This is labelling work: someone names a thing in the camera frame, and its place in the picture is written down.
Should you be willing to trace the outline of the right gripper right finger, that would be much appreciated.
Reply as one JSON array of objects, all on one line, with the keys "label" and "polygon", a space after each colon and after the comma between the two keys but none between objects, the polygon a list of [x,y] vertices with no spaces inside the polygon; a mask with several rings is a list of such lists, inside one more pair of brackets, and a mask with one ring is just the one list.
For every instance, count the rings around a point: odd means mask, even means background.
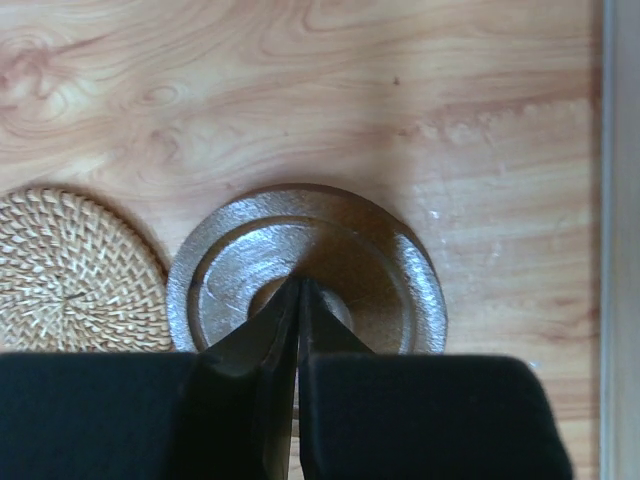
[{"label": "right gripper right finger", "polygon": [[508,356],[382,355],[300,293],[300,458],[308,479],[569,479],[545,391]]}]

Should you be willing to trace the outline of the brown wooden coaster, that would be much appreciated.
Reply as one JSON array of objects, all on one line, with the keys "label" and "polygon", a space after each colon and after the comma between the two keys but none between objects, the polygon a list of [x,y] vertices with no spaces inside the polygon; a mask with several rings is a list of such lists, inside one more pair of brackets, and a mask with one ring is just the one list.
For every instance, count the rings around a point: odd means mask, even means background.
[{"label": "brown wooden coaster", "polygon": [[444,296],[415,233],[377,204],[317,184],[248,192],[190,233],[167,285],[175,347],[213,345],[292,276],[315,280],[332,313],[374,351],[445,349]]}]

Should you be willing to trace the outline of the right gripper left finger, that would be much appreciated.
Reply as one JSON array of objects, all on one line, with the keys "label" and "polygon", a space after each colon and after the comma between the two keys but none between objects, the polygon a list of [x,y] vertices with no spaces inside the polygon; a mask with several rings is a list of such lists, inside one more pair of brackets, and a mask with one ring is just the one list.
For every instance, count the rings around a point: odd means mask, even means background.
[{"label": "right gripper left finger", "polygon": [[5,479],[283,479],[301,284],[200,353],[6,353]]}]

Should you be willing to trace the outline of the small woven rattan coaster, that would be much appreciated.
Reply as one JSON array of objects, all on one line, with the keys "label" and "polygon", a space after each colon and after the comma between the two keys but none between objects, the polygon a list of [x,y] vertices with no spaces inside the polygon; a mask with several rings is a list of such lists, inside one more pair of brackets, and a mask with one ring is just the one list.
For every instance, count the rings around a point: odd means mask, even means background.
[{"label": "small woven rattan coaster", "polygon": [[1,348],[172,350],[158,255],[86,196],[51,187],[2,195]]}]

